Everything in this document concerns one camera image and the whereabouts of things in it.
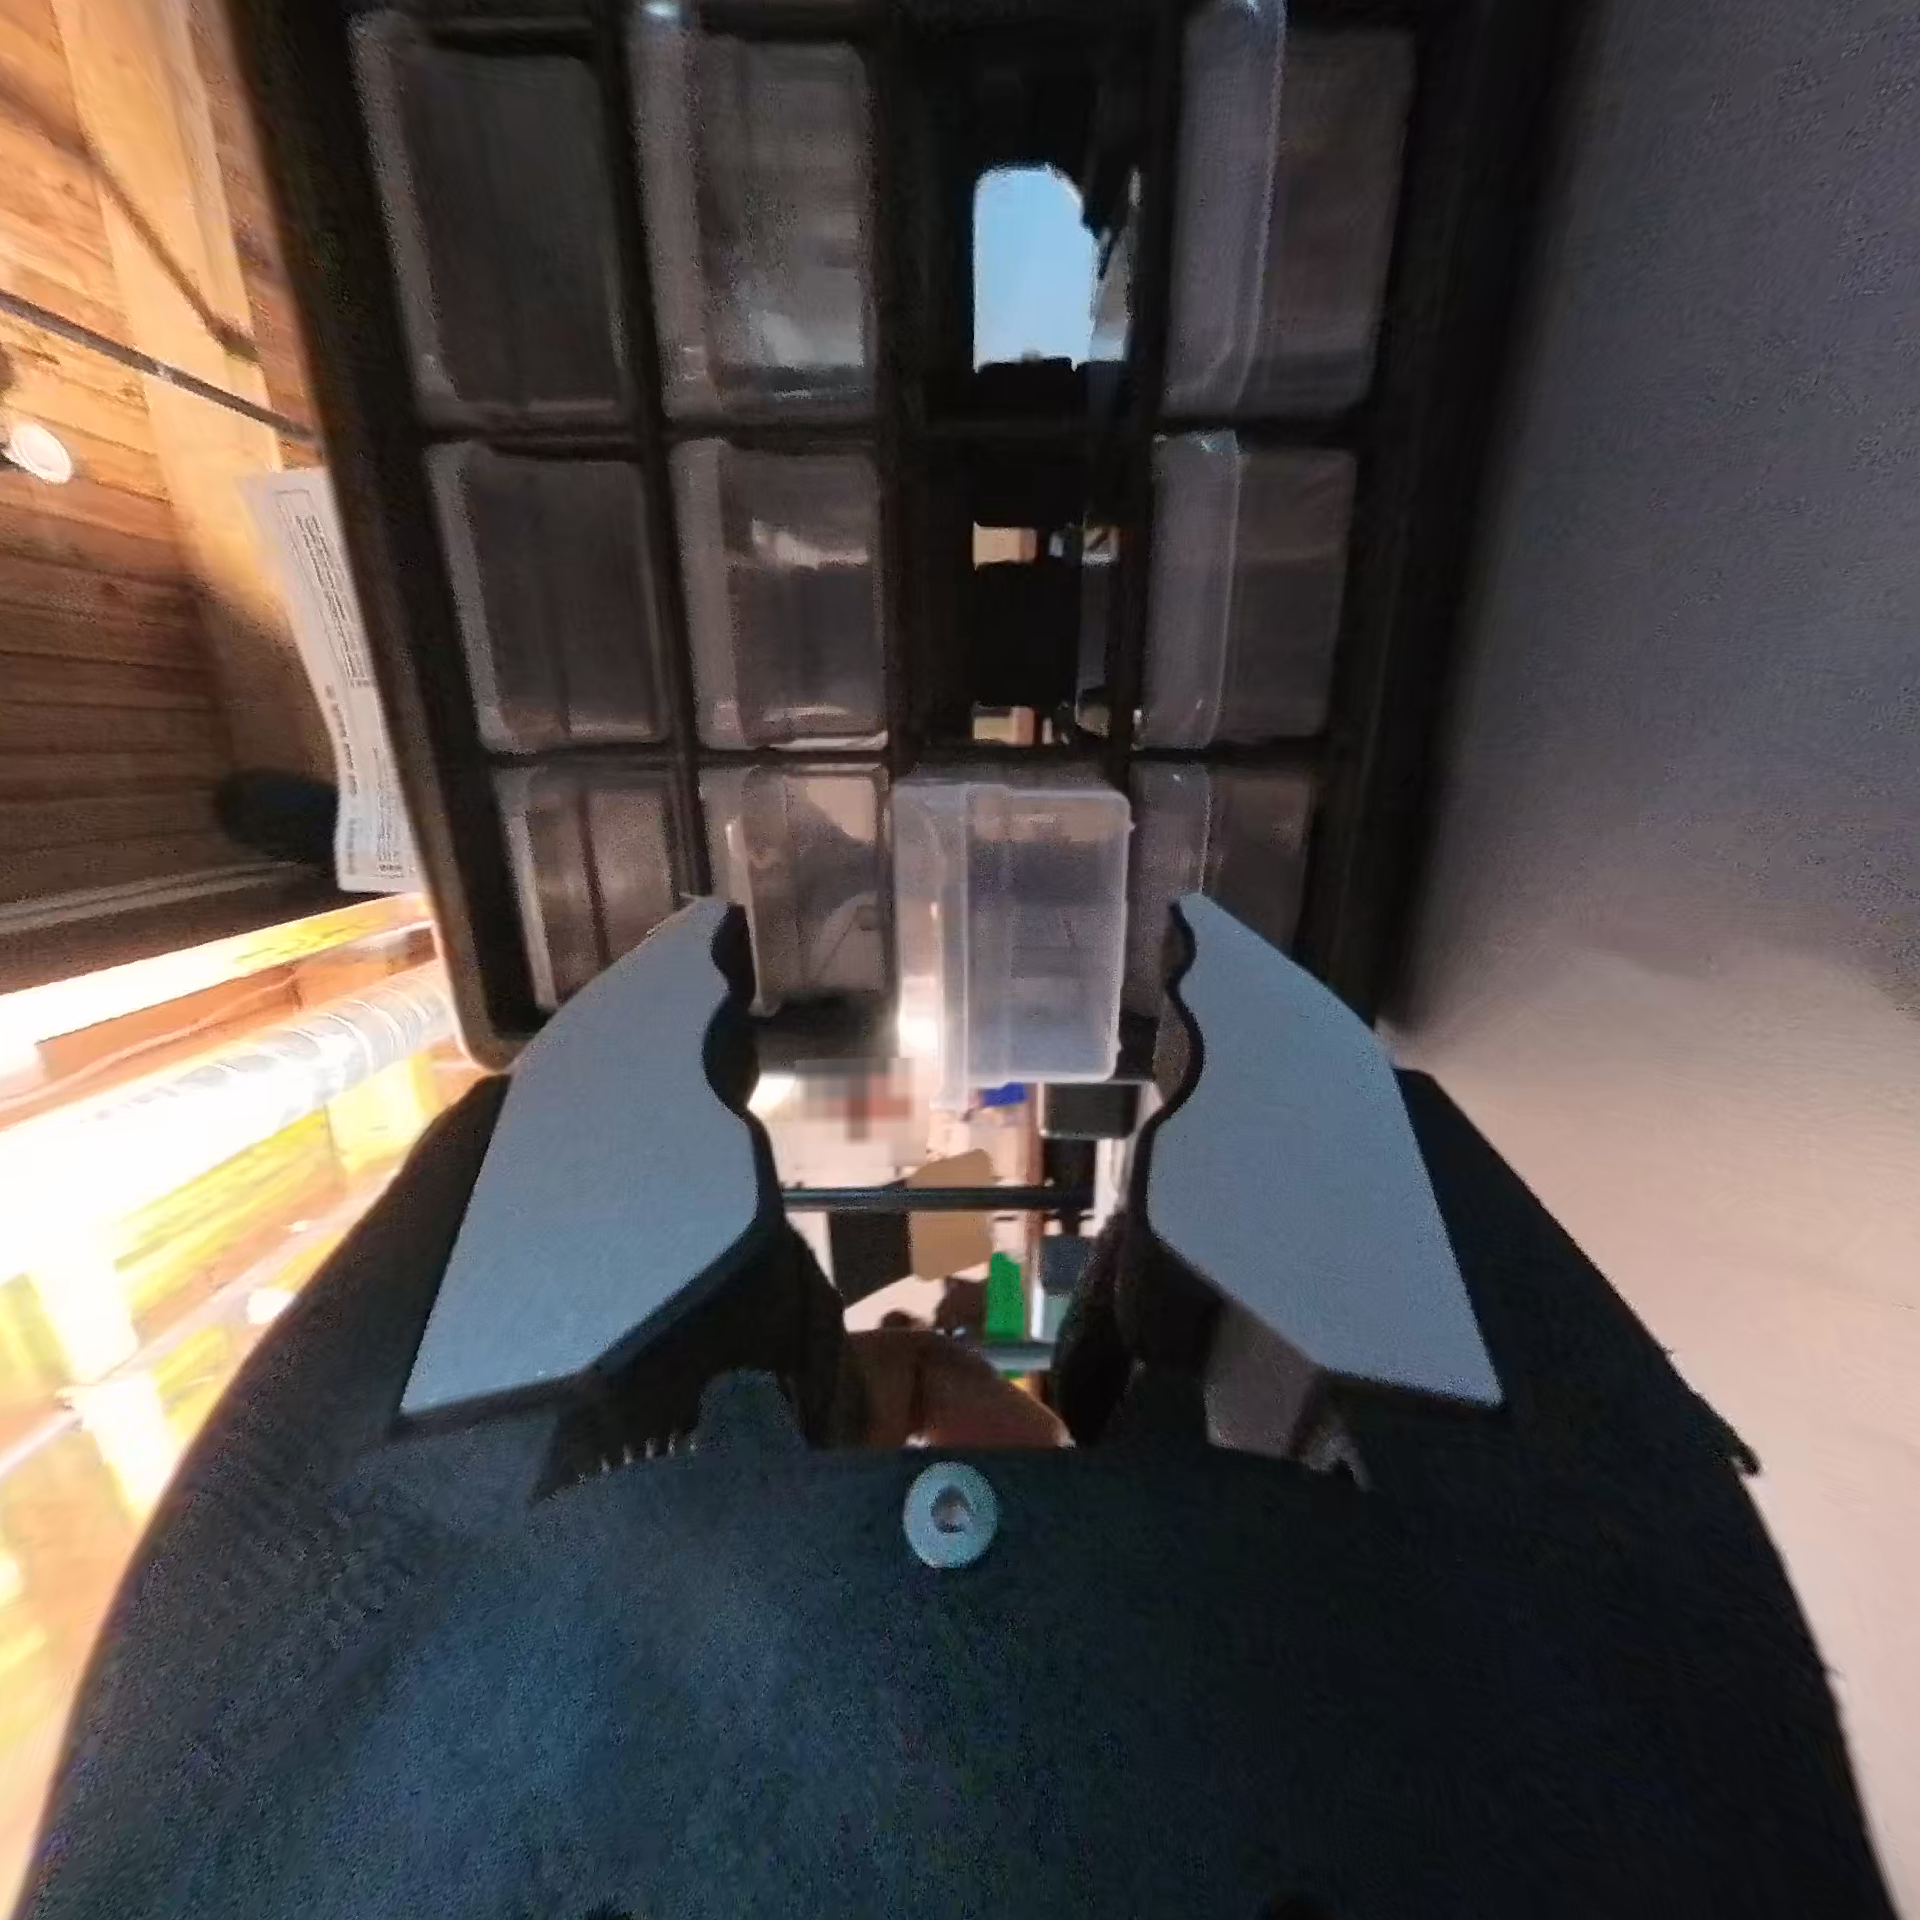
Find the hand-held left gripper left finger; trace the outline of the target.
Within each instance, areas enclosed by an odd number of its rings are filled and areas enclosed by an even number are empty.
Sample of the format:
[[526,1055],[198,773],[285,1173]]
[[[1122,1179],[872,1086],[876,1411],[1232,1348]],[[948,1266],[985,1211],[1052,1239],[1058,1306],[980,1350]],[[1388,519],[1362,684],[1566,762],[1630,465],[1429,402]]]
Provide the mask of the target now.
[[741,906],[693,900],[522,1047],[398,1400],[460,1422],[610,1377],[785,1225]]

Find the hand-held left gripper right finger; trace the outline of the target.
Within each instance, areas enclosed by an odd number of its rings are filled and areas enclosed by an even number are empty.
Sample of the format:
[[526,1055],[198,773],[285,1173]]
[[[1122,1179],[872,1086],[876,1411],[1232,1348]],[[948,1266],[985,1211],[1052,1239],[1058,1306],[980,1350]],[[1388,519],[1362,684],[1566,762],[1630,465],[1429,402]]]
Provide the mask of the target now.
[[1159,1105],[1129,1177],[1129,1353],[1206,1439],[1354,1460],[1344,1404],[1505,1393],[1388,1055],[1206,895],[1167,911]]

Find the clear plastic drawer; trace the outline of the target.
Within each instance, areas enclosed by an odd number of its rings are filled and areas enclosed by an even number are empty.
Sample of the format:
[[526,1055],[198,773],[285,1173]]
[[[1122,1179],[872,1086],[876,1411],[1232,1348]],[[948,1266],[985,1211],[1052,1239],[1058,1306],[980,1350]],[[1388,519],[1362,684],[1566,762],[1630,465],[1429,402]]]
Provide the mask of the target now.
[[1081,770],[893,787],[901,1049],[939,1105],[1115,1074],[1131,834],[1131,804]]

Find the black metal rod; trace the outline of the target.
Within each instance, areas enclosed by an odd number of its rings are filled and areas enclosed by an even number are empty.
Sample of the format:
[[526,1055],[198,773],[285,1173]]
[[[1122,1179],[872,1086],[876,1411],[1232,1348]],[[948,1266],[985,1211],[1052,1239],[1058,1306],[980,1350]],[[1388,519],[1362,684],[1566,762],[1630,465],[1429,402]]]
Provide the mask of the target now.
[[780,1205],[789,1212],[1031,1212],[1084,1215],[1094,1211],[1091,1186],[1047,1184],[942,1184],[910,1186],[782,1186]]

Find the cardboard box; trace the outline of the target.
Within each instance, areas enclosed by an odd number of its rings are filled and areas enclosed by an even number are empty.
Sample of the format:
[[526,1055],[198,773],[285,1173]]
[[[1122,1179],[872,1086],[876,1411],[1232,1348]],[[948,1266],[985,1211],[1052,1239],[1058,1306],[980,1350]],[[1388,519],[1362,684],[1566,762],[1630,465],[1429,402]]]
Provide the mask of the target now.
[[[998,1175],[985,1148],[930,1160],[906,1175],[916,1193],[936,1190],[996,1186]],[[995,1255],[995,1208],[910,1208],[906,1218],[909,1272],[919,1282],[946,1283],[978,1276]]]

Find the storage shelf rack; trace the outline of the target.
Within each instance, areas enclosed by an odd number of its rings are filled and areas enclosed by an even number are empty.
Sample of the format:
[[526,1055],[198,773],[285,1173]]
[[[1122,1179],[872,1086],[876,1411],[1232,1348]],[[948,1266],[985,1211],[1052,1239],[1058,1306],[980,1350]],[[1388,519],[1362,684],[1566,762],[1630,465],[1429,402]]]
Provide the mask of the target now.
[[143,1513],[239,1358],[474,1078],[417,897],[4,1001],[4,1479]]

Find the white paper sheet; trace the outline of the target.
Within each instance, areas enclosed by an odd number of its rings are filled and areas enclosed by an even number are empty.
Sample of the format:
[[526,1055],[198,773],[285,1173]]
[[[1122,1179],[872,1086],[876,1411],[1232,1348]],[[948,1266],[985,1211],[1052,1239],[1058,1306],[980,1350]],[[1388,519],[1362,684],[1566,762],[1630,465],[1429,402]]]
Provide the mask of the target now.
[[239,490],[284,591],[332,753],[332,877],[349,893],[413,893],[420,852],[330,476],[324,466],[277,470],[245,478]]

